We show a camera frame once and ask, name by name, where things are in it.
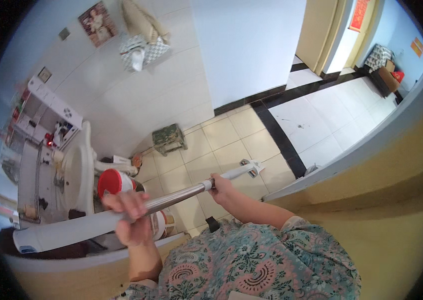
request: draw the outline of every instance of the white floor tile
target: white floor tile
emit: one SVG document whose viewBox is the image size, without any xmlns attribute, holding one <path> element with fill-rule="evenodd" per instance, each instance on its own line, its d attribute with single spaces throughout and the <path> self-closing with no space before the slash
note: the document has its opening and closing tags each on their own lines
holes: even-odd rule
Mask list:
<svg viewBox="0 0 423 300">
<path fill-rule="evenodd" d="M 351 74 L 351 73 L 355 73 L 355 70 L 348 67 L 348 68 L 342 69 L 341 72 L 340 72 L 340 75 Z"/>
<path fill-rule="evenodd" d="M 341 149 L 345 151 L 353 146 L 357 141 L 361 140 L 364 135 L 357 124 L 353 121 L 337 130 L 333 136 L 340 145 Z"/>
<path fill-rule="evenodd" d="M 187 231 L 203 224 L 206 224 L 205 214 L 201 209 L 200 202 L 196 196 L 188 198 L 170 207 L 170 211 L 175 217 L 176 229 Z"/>
<path fill-rule="evenodd" d="M 308 94 L 305 98 L 313 105 L 332 133 L 353 121 L 352 115 L 329 89 Z"/>
<path fill-rule="evenodd" d="M 201 127 L 208 126 L 209 124 L 213 124 L 215 122 L 218 122 L 219 120 L 222 120 L 222 119 L 224 119 L 226 117 L 227 117 L 226 114 L 221 114 L 219 116 L 216 116 L 214 118 L 209 119 L 208 121 L 205 121 L 205 122 L 201 123 Z"/>
<path fill-rule="evenodd" d="M 142 161 L 143 163 L 141 165 L 140 172 L 135 177 L 135 179 L 140 183 L 147 182 L 148 180 L 158 176 L 153 153 L 143 155 Z"/>
<path fill-rule="evenodd" d="M 250 108 L 251 108 L 251 105 L 249 105 L 249 104 L 247 104 L 247 105 L 243 105 L 243 106 L 240 106 L 240 107 L 238 107 L 238 108 L 235 108 L 235 109 L 233 109 L 233 110 L 231 110 L 231 111 L 226 112 L 226 115 L 227 115 L 228 117 L 230 117 L 231 115 L 234 115 L 234 114 L 239 113 L 239 112 L 241 112 L 241 111 L 248 110 L 248 109 L 250 109 Z"/>
<path fill-rule="evenodd" d="M 263 125 L 253 109 L 246 109 L 238 112 L 230 116 L 229 119 L 240 138 L 244 138 L 245 136 L 252 135 L 265 129 L 265 125 Z"/>
<path fill-rule="evenodd" d="M 297 86 L 310 84 L 312 82 L 323 80 L 320 76 L 313 73 L 310 69 L 301 69 L 299 71 L 291 72 L 290 78 Z"/>
<path fill-rule="evenodd" d="M 185 164 L 185 166 L 192 184 L 197 184 L 210 178 L 211 173 L 221 173 L 218 161 L 211 152 Z"/>
<path fill-rule="evenodd" d="M 184 164 L 179 151 L 169 152 L 166 156 L 163 156 L 158 151 L 153 151 L 153 157 L 155 158 L 158 174 L 164 174 Z"/>
<path fill-rule="evenodd" d="M 368 111 L 362 113 L 359 117 L 355 119 L 355 124 L 361 130 L 363 135 L 367 135 L 371 130 L 376 127 L 375 121 L 371 117 Z"/>
<path fill-rule="evenodd" d="M 205 126 L 203 131 L 213 151 L 240 139 L 229 118 Z"/>
<path fill-rule="evenodd" d="M 242 141 L 251 158 L 260 162 L 280 153 L 280 149 L 266 129 L 249 135 Z"/>
<path fill-rule="evenodd" d="M 185 135 L 184 138 L 186 140 L 186 144 L 188 145 L 188 149 L 180 149 L 180 153 L 185 164 L 211 152 L 211 147 L 208 144 L 208 140 L 203 133 L 203 130 L 196 130 Z"/>
<path fill-rule="evenodd" d="M 303 63 L 301 59 L 299 59 L 296 55 L 295 57 L 293 57 L 293 64 L 297 64 L 297 63 Z"/>
<path fill-rule="evenodd" d="M 214 201 L 213 197 L 207 191 L 198 194 L 197 197 L 206 218 L 214 217 L 217 220 L 229 214 L 221 205 Z"/>
<path fill-rule="evenodd" d="M 267 159 L 262 166 L 264 169 L 260 172 L 260 176 L 270 193 L 284 188 L 296 179 L 281 154 Z"/>
<path fill-rule="evenodd" d="M 306 168 L 316 164 L 323 166 L 343 152 L 333 135 L 299 154 Z"/>
<path fill-rule="evenodd" d="M 189 188 L 192 185 L 184 165 L 160 175 L 160 182 L 165 195 Z"/>
<path fill-rule="evenodd" d="M 366 107 L 364 106 L 360 97 L 353 91 L 353 89 L 347 84 L 347 82 L 332 86 L 328 88 L 330 91 L 335 93 L 336 97 L 341 101 L 341 103 L 346 107 L 353 119 L 357 118 L 364 111 Z"/>
<path fill-rule="evenodd" d="M 305 97 L 271 108 L 270 113 L 290 139 L 297 153 L 331 135 L 328 126 Z"/>
<path fill-rule="evenodd" d="M 155 199 L 165 195 L 163 188 L 161 187 L 160 178 L 155 177 L 143 183 L 145 191 L 150 195 L 150 199 Z"/>
<path fill-rule="evenodd" d="M 251 159 L 241 140 L 222 147 L 213 153 L 215 153 L 222 172 L 228 172 L 239 167 L 242 159 Z"/>
</svg>

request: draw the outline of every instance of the red banner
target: red banner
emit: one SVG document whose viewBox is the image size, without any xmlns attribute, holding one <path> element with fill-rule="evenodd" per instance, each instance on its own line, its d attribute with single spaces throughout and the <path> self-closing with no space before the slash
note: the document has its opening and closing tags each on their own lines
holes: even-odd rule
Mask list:
<svg viewBox="0 0 423 300">
<path fill-rule="evenodd" d="M 355 11 L 353 13 L 352 22 L 348 29 L 351 29 L 356 32 L 360 32 L 361 25 L 363 23 L 364 13 L 366 12 L 366 7 L 370 0 L 357 0 Z"/>
</svg>

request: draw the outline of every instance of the beige floor tile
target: beige floor tile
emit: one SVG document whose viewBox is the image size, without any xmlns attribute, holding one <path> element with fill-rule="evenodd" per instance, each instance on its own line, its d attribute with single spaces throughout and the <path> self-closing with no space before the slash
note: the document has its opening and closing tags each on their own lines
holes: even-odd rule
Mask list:
<svg viewBox="0 0 423 300">
<path fill-rule="evenodd" d="M 286 160 L 278 154 L 262 163 L 264 169 L 260 172 L 270 193 L 284 188 L 296 180 Z"/>
<path fill-rule="evenodd" d="M 160 182 L 165 195 L 191 186 L 190 177 L 184 165 L 160 175 Z"/>
<path fill-rule="evenodd" d="M 226 115 L 227 115 L 228 117 L 230 117 L 230 116 L 232 116 L 232 115 L 234 115 L 234 114 L 236 114 L 236 113 L 239 113 L 240 111 L 245 111 L 245 110 L 250 109 L 250 108 L 251 108 L 251 105 L 249 105 L 249 104 L 244 105 L 244 106 L 240 106 L 239 108 L 235 108 L 235 109 L 233 109 L 233 110 L 231 110 L 231 111 L 228 111 L 228 112 L 226 113 Z"/>
<path fill-rule="evenodd" d="M 218 161 L 212 152 L 185 164 L 192 184 L 197 184 L 210 177 L 211 173 L 221 174 Z"/>
<path fill-rule="evenodd" d="M 188 134 L 192 133 L 193 131 L 196 131 L 200 128 L 201 128 L 201 124 L 198 124 L 196 126 L 193 126 L 192 128 L 188 128 L 187 130 L 183 131 L 183 134 L 188 135 Z"/>
<path fill-rule="evenodd" d="M 153 157 L 155 158 L 156 169 L 160 175 L 184 164 L 179 151 L 170 152 L 167 156 L 163 156 L 158 151 L 153 151 Z"/>
<path fill-rule="evenodd" d="M 235 141 L 225 147 L 214 151 L 221 171 L 228 172 L 240 166 L 242 159 L 250 159 L 250 154 L 241 140 Z"/>
<path fill-rule="evenodd" d="M 259 200 L 263 196 L 269 194 L 261 176 L 251 178 L 251 176 L 246 173 L 233 179 L 232 184 L 237 190 L 255 200 Z"/>
<path fill-rule="evenodd" d="M 206 223 L 205 215 L 196 196 L 171 206 L 170 211 L 175 217 L 178 232 L 187 231 Z"/>
<path fill-rule="evenodd" d="M 143 183 L 145 191 L 150 195 L 150 199 L 161 197 L 164 194 L 163 188 L 161 187 L 160 178 L 155 177 Z"/>
<path fill-rule="evenodd" d="M 217 122 L 219 120 L 222 120 L 222 119 L 224 119 L 226 117 L 227 117 L 226 113 L 225 114 L 221 114 L 219 116 L 216 116 L 214 118 L 209 119 L 208 121 L 205 121 L 205 122 L 201 123 L 201 127 L 208 126 L 209 124 L 213 124 L 213 123 L 215 123 L 215 122 Z"/>
<path fill-rule="evenodd" d="M 202 129 L 196 130 L 184 138 L 188 149 L 180 149 L 180 153 L 185 164 L 211 152 L 211 147 Z"/>
<path fill-rule="evenodd" d="M 251 159 L 256 159 L 259 162 L 264 162 L 280 153 L 280 149 L 266 129 L 249 135 L 242 141 L 250 153 Z"/>
<path fill-rule="evenodd" d="M 157 176 L 158 171 L 156 170 L 153 153 L 143 155 L 143 164 L 141 165 L 140 172 L 136 175 L 135 179 L 139 183 L 144 183 Z"/>
<path fill-rule="evenodd" d="M 198 194 L 197 197 L 206 218 L 214 217 L 215 220 L 218 220 L 229 214 L 221 205 L 214 201 L 213 197 L 207 191 Z"/>
<path fill-rule="evenodd" d="M 230 116 L 230 121 L 240 138 L 265 129 L 265 125 L 263 125 L 253 109 L 246 109 Z"/>
<path fill-rule="evenodd" d="M 205 126 L 203 131 L 213 151 L 240 139 L 229 118 Z"/>
<path fill-rule="evenodd" d="M 198 226 L 196 228 L 189 229 L 188 234 L 190 235 L 190 237 L 194 238 L 194 237 L 199 236 L 200 233 L 207 228 L 208 228 L 208 224 L 201 225 L 201 226 Z"/>
</svg>

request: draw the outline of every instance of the mop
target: mop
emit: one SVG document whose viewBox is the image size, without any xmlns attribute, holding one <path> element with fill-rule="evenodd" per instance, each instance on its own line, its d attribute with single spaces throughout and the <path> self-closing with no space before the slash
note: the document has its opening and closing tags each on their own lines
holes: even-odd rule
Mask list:
<svg viewBox="0 0 423 300">
<path fill-rule="evenodd" d="M 230 170 L 221 176 L 232 180 L 244 173 L 248 173 L 252 178 L 255 178 L 263 170 L 260 162 L 256 160 L 243 159 L 240 165 L 240 167 Z M 156 213 L 213 187 L 214 179 L 210 178 L 190 188 L 181 189 L 169 195 L 149 200 L 145 203 L 145 207 L 148 209 L 146 215 Z M 77 219 L 18 229 L 13 232 L 13 241 L 16 249 L 22 254 L 43 252 L 113 231 L 116 223 L 123 219 L 130 223 L 135 221 L 127 213 L 116 213 L 108 210 Z"/>
</svg>

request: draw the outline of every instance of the red lid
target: red lid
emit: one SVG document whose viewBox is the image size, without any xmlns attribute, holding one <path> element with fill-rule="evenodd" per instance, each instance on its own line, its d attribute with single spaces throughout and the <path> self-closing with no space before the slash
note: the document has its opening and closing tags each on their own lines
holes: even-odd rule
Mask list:
<svg viewBox="0 0 423 300">
<path fill-rule="evenodd" d="M 122 190 L 121 176 L 115 169 L 108 169 L 101 173 L 100 179 L 98 179 L 98 195 L 103 198 L 105 190 L 111 194 L 118 194 Z"/>
</svg>

